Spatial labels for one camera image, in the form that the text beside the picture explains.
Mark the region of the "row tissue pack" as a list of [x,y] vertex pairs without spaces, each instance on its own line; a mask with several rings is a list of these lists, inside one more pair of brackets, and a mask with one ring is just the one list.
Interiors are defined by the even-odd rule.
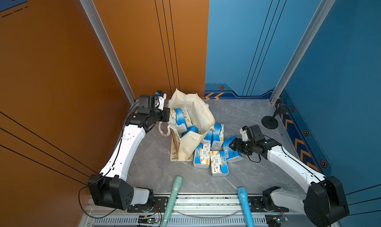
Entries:
[[213,142],[213,130],[209,130],[208,134],[205,136],[203,143],[212,144]]
[[212,151],[223,150],[223,142],[224,142],[224,125],[216,123],[212,131],[211,150]]
[[179,134],[187,131],[187,128],[193,126],[190,115],[186,109],[172,109],[171,117],[175,122],[176,130]]

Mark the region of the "cream floral canvas bag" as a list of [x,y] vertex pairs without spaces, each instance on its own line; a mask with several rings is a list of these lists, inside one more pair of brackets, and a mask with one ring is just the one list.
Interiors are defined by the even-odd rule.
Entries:
[[208,105],[198,94],[185,94],[176,90],[168,102],[170,118],[167,130],[163,131],[159,122],[158,130],[162,136],[172,137],[171,161],[190,161],[196,147],[214,129],[215,118]]

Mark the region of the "blue white tissue pack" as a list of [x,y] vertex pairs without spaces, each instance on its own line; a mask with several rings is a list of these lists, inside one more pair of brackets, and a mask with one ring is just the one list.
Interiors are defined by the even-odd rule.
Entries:
[[186,132],[182,133],[182,137],[184,137],[189,132],[194,132],[196,134],[199,134],[199,129],[197,127],[195,127],[195,126],[191,126],[191,127],[187,128]]

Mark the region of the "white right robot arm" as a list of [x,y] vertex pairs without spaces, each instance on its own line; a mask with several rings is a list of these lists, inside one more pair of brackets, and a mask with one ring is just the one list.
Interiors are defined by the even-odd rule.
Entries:
[[279,186],[262,193],[262,208],[273,212],[285,207],[304,214],[317,227],[330,225],[349,216],[350,210],[341,181],[327,177],[295,158],[273,138],[264,135],[259,126],[244,126],[241,138],[234,137],[227,145],[233,151],[250,157],[257,154],[277,165],[303,189],[304,194],[283,190]]

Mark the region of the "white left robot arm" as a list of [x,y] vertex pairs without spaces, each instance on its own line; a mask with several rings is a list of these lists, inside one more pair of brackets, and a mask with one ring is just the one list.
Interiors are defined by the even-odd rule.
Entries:
[[132,187],[127,176],[139,144],[158,122],[168,122],[170,110],[166,108],[167,95],[142,95],[122,125],[122,136],[107,164],[99,174],[91,175],[88,188],[95,205],[127,210],[132,205],[151,210],[154,205],[153,190]]

